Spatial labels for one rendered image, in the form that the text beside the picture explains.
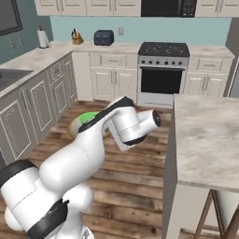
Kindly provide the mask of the wooden knife block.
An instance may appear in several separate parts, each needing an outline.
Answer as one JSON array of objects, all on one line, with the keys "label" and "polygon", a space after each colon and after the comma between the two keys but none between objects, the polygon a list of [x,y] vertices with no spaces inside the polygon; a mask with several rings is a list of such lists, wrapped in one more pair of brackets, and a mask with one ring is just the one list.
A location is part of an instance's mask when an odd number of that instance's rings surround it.
[{"label": "wooden knife block", "polygon": [[71,37],[74,45],[80,45],[84,42],[82,36],[79,32],[76,31],[76,29],[73,29]]}]

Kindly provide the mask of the round tan stool seat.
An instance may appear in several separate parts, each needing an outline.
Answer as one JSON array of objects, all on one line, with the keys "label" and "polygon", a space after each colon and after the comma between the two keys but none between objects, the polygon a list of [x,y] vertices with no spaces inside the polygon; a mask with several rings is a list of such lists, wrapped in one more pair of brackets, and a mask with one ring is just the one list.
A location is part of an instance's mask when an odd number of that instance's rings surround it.
[{"label": "round tan stool seat", "polygon": [[[82,126],[84,126],[84,125],[88,125],[89,122],[93,119],[93,118],[92,118],[92,119],[89,120],[88,122],[82,124],[82,123],[80,122],[80,120],[79,120],[79,116],[77,116],[76,118],[72,119],[72,121],[71,121],[71,122],[68,124],[68,126],[67,126],[68,134],[69,134],[72,138],[76,138],[76,137],[78,136],[78,129],[79,129],[80,127],[82,127]],[[108,136],[110,136],[110,135],[111,135],[111,133],[110,133],[109,129],[107,128],[106,125],[104,125],[104,126],[102,127],[102,131],[101,131],[101,133],[99,134],[99,136],[100,136],[101,138],[106,138],[106,137],[108,137]]]}]

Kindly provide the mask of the marble top dining table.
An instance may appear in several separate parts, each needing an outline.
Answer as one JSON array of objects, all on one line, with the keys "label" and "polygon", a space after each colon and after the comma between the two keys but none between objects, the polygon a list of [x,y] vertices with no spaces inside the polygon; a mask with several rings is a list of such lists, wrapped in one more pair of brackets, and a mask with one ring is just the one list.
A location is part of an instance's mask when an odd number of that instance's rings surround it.
[{"label": "marble top dining table", "polygon": [[162,239],[197,228],[210,190],[229,219],[239,204],[239,99],[177,94],[163,170]]}]

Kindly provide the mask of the green round thing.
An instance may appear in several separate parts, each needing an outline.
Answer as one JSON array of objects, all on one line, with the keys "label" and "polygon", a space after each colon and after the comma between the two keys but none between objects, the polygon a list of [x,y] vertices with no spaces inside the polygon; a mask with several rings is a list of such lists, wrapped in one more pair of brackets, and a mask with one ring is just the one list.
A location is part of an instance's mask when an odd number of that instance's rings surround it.
[{"label": "green round thing", "polygon": [[97,115],[97,112],[86,112],[79,116],[79,120],[82,124],[88,122]]}]

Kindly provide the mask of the white wall cupboards, short run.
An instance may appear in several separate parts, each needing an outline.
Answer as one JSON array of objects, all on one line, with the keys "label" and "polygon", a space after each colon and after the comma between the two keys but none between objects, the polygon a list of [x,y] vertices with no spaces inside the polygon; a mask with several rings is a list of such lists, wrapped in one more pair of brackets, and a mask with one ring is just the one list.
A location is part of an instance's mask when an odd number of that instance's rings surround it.
[{"label": "white wall cupboards, short run", "polygon": [[197,0],[195,16],[239,18],[239,0]]}]

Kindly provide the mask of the dark blue toaster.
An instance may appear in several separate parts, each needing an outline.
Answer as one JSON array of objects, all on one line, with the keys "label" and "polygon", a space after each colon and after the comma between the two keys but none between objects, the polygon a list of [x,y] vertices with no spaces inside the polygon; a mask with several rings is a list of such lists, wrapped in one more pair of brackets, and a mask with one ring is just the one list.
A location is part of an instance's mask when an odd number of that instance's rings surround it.
[{"label": "dark blue toaster", "polygon": [[114,43],[114,32],[112,30],[98,30],[94,33],[95,46],[110,46]]}]

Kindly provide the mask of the white base cupboards, narrow run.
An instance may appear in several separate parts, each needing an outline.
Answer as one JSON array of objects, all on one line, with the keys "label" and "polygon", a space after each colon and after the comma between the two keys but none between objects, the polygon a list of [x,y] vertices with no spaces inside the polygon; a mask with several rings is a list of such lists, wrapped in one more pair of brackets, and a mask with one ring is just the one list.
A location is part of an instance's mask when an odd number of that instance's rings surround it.
[{"label": "white base cupboards, narrow run", "polygon": [[191,56],[184,87],[184,93],[222,97],[232,58]]}]

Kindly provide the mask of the white paper towel roll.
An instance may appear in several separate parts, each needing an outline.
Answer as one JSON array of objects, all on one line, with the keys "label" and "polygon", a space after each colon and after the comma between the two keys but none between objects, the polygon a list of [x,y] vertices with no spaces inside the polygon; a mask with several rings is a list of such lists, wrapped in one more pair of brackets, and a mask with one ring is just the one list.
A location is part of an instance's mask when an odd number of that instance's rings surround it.
[{"label": "white paper towel roll", "polygon": [[42,27],[39,27],[39,29],[37,30],[37,35],[38,35],[39,47],[41,49],[49,48],[50,47],[49,39],[46,34],[46,31]]}]

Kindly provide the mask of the black microwave oven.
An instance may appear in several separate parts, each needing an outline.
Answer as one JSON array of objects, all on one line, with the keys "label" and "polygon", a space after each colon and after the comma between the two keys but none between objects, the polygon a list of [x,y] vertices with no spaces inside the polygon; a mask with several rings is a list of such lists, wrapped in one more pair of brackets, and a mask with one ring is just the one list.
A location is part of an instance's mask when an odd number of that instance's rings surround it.
[{"label": "black microwave oven", "polygon": [[141,0],[142,17],[193,18],[197,0]]}]

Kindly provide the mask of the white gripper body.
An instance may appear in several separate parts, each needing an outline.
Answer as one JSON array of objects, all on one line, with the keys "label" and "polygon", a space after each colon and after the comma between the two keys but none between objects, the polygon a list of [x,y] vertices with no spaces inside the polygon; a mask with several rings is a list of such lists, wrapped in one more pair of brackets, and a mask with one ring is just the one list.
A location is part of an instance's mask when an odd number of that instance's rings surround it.
[{"label": "white gripper body", "polygon": [[116,131],[116,128],[112,122],[112,120],[109,120],[107,123],[106,123],[106,126],[107,128],[109,129],[110,133],[112,134],[112,137],[113,139],[115,140],[118,148],[121,150],[121,151],[127,151],[131,148],[133,148],[133,146],[127,146],[125,144],[123,144],[121,141],[120,141],[120,138],[118,136],[118,133]]}]

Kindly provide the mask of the dark framed window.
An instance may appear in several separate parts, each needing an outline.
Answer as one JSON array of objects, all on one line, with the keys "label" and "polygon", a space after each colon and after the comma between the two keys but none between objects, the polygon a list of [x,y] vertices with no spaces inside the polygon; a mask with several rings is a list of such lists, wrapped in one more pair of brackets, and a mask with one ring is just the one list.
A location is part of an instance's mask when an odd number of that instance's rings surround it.
[{"label": "dark framed window", "polygon": [[0,36],[22,29],[21,16],[16,0],[0,0]]}]

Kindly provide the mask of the silver oven with black hob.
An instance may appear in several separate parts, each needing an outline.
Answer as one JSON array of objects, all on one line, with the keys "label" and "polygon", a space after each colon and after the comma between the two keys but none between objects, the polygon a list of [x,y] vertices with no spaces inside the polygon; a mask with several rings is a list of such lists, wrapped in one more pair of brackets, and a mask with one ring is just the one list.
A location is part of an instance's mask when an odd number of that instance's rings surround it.
[{"label": "silver oven with black hob", "polygon": [[171,108],[189,65],[186,43],[144,42],[138,51],[137,104]]}]

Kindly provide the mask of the white base cupboards, wide run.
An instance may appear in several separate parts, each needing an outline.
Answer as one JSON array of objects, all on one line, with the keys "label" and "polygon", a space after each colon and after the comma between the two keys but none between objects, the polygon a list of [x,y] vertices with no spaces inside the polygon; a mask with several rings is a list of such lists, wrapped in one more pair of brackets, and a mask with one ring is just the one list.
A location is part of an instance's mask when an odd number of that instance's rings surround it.
[{"label": "white base cupboards, wide run", "polygon": [[136,102],[136,54],[74,52],[73,64],[78,100],[111,101],[128,96]]}]

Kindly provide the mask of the grey base cupboards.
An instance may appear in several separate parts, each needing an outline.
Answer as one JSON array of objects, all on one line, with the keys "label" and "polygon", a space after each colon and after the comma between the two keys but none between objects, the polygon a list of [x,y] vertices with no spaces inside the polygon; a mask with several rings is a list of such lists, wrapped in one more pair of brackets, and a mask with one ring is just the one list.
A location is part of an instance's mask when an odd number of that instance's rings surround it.
[{"label": "grey base cupboards", "polygon": [[0,169],[24,159],[77,99],[72,55],[0,91]]}]

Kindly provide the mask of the steel sink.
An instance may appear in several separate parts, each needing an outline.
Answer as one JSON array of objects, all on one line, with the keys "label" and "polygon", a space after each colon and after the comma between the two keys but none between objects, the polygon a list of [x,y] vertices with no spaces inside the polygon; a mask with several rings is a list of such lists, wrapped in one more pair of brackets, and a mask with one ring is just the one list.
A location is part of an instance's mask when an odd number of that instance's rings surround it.
[{"label": "steel sink", "polygon": [[31,70],[0,69],[0,91],[31,73]]}]

